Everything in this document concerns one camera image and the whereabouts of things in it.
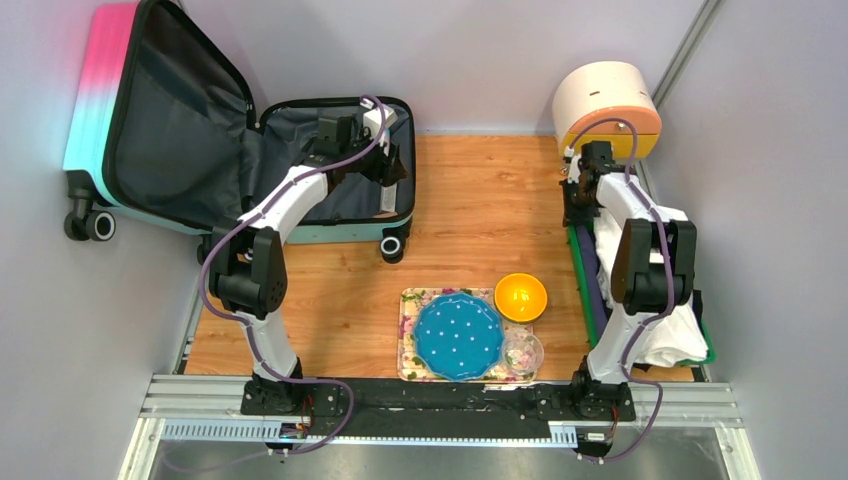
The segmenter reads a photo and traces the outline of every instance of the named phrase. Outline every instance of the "wall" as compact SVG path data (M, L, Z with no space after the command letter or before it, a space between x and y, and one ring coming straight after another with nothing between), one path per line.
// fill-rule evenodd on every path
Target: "wall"
M549 103L599 60L661 78L701 0L184 0L257 106L378 93L419 130L553 132Z
M661 108L662 203L697 279L763 478L844 478L848 4L725 2Z
M197 276L187 236L126 218L105 244L62 233L62 158L98 3L16 2L0 18L0 478L115 478Z

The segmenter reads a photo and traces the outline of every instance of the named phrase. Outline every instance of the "yellow bowl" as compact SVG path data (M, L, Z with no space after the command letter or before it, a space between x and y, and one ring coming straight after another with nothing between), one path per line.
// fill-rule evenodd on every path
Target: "yellow bowl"
M548 292L542 282L527 273L512 273L495 287L495 307L508 320L531 323L545 311Z

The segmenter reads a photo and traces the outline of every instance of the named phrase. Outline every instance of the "open suitcase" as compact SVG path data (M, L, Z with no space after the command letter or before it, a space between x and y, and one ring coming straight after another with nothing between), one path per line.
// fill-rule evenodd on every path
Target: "open suitcase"
M288 242L390 238L402 254L415 202L415 131L409 106L380 99L397 113L391 140L408 177L383 188L349 176ZM279 103L257 118L242 75L177 5L104 5L91 24L65 152L73 200L65 233L108 240L117 210L203 235L203 255L213 226L262 201L308 151L319 117L358 115L361 124L361 114L358 98L334 98Z

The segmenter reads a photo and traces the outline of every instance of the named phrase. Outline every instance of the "green basket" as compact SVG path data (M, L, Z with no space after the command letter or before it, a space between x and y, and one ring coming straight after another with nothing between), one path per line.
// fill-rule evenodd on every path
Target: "green basket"
M571 259L574 262L574 271L577 274L577 286L580 290L580 303L583 305L583 321L586 323L586 332L589 334L589 348L595 348L598 344L598 332L595 331L595 315L592 313L592 302L589 300L589 284L586 279L586 269L583 268L583 256L580 254L580 244L577 241L577 230L573 226L569 226L568 243L571 247ZM707 326L703 322L700 323L701 333L704 335L704 340L707 342L707 358L698 362L695 360L683 360L677 363L678 367L692 367L696 365L706 365L715 361L715 349L713 349L713 341L707 331Z

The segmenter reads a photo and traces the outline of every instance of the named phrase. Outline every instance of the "gray wall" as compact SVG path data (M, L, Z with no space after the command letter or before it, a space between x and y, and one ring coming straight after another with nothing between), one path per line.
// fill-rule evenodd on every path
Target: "gray wall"
M848 4L730 0L661 108L649 169L763 478L845 478Z
M105 244L62 233L62 157L98 3L15 2L0 18L0 478L115 478L197 276L187 236L125 218Z
M549 103L598 60L662 76L701 0L183 0L257 106L378 93L430 131L553 132Z

